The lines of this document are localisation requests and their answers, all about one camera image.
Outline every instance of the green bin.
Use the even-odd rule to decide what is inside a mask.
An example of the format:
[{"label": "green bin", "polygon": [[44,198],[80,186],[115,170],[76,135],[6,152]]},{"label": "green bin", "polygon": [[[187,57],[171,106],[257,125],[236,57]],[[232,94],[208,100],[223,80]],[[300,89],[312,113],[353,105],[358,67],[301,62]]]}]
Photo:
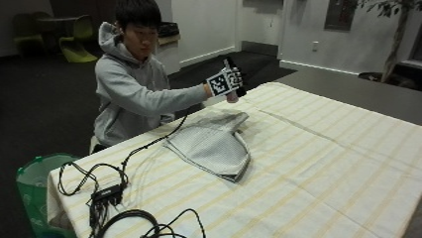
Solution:
[{"label": "green bin", "polygon": [[27,215],[38,238],[75,238],[74,231],[48,224],[47,186],[50,172],[66,162],[80,159],[70,154],[59,153],[36,157],[18,169],[16,183],[23,198]]}]

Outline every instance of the gray hoodie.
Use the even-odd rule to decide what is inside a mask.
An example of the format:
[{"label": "gray hoodie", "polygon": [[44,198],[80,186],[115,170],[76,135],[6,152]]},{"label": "gray hoodie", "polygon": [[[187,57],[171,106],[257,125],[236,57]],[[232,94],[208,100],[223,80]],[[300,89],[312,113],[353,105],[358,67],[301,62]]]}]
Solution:
[{"label": "gray hoodie", "polygon": [[94,132],[102,145],[114,146],[171,122],[175,111],[201,103],[208,95],[201,84],[169,90],[161,63],[153,56],[140,62],[108,23],[100,26],[99,44],[106,54],[95,67],[100,114]]}]

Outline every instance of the wire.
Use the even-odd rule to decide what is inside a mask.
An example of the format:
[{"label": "wire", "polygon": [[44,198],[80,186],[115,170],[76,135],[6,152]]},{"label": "wire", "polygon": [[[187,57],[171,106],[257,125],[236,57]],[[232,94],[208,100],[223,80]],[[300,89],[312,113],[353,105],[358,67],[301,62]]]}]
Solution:
[{"label": "wire", "polygon": [[[193,210],[193,209],[187,209],[181,212],[181,214],[171,221],[169,224],[159,224],[157,222],[157,219],[155,218],[155,216],[144,211],[144,210],[140,210],[140,209],[133,209],[133,210],[127,210],[122,213],[119,213],[118,215],[115,215],[110,221],[106,223],[106,225],[99,229],[99,232],[98,232],[98,235],[94,236],[95,238],[103,238],[104,235],[106,235],[106,232],[107,230],[110,229],[110,227],[122,219],[125,219],[128,217],[141,217],[144,219],[147,219],[153,227],[147,231],[147,233],[144,235],[141,235],[141,238],[157,238],[157,237],[161,237],[161,236],[173,236],[173,237],[183,237],[183,238],[188,238],[187,236],[179,234],[175,232],[175,229],[172,228],[172,224],[180,219],[180,217],[188,212],[193,212],[196,217],[197,217],[197,220],[199,220],[199,223],[200,223],[200,226],[201,226],[201,231],[203,231],[203,237],[207,238],[207,231],[204,229],[204,226],[203,226],[203,223],[201,223],[201,219],[200,219],[200,215],[199,213]],[[165,229],[169,229],[171,230],[171,233],[163,233],[160,234],[161,231],[164,231]]]},{"label": "wire", "polygon": [[125,172],[127,165],[128,165],[128,161],[129,161],[131,157],[132,157],[136,153],[139,153],[139,152],[143,151],[144,149],[148,149],[152,145],[155,145],[156,143],[159,143],[159,142],[163,141],[164,139],[168,139],[168,138],[181,129],[181,127],[183,127],[183,125],[184,125],[184,123],[185,123],[185,121],[187,121],[191,108],[188,108],[188,110],[187,110],[187,115],[185,115],[185,117],[184,117],[181,123],[179,124],[179,126],[175,128],[175,130],[173,130],[167,136],[159,138],[157,140],[155,140],[153,142],[148,143],[145,146],[143,146],[143,147],[135,149],[135,150],[129,153],[127,159],[125,159],[124,162],[122,163],[122,165],[123,165],[123,172]]},{"label": "wire", "polygon": [[[64,184],[63,184],[63,175],[64,175],[64,172],[66,172],[66,167],[67,166],[74,166],[76,167],[76,169],[84,174],[84,178],[82,179],[82,182],[79,183],[76,189],[72,191],[72,192],[67,192],[66,188],[64,188]],[[106,164],[106,163],[100,163],[100,164],[96,164],[90,171],[86,171],[76,163],[74,162],[68,162],[68,163],[64,163],[63,166],[62,166],[62,170],[60,170],[60,180],[59,180],[59,184],[58,184],[58,188],[59,188],[59,191],[63,195],[67,195],[67,196],[72,196],[75,195],[83,185],[86,184],[88,178],[91,178],[94,181],[95,181],[95,189],[94,189],[94,193],[98,192],[98,189],[99,189],[99,183],[98,183],[98,180],[96,180],[96,176],[92,174],[94,171],[99,168],[99,167],[111,167],[114,168],[119,174],[120,174],[120,178],[122,178],[122,182],[124,183],[124,186],[128,184],[128,178],[127,178],[127,175],[124,174],[123,170],[120,169],[120,167],[116,167],[114,165],[110,165],[110,164]]]}]

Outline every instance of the gray cloth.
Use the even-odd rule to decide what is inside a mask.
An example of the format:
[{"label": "gray cloth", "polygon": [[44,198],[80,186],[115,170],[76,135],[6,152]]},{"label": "gray cloth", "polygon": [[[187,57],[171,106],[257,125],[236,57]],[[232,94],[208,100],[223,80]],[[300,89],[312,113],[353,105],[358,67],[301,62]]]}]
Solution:
[{"label": "gray cloth", "polygon": [[193,166],[239,181],[251,155],[236,130],[248,117],[241,112],[205,118],[173,135],[165,146]]},{"label": "gray cloth", "polygon": [[104,146],[114,146],[173,121],[173,112],[208,99],[204,86],[171,89],[164,66],[155,56],[141,62],[119,41],[115,26],[103,23],[99,44],[106,52],[95,73],[100,114],[95,136]]}]

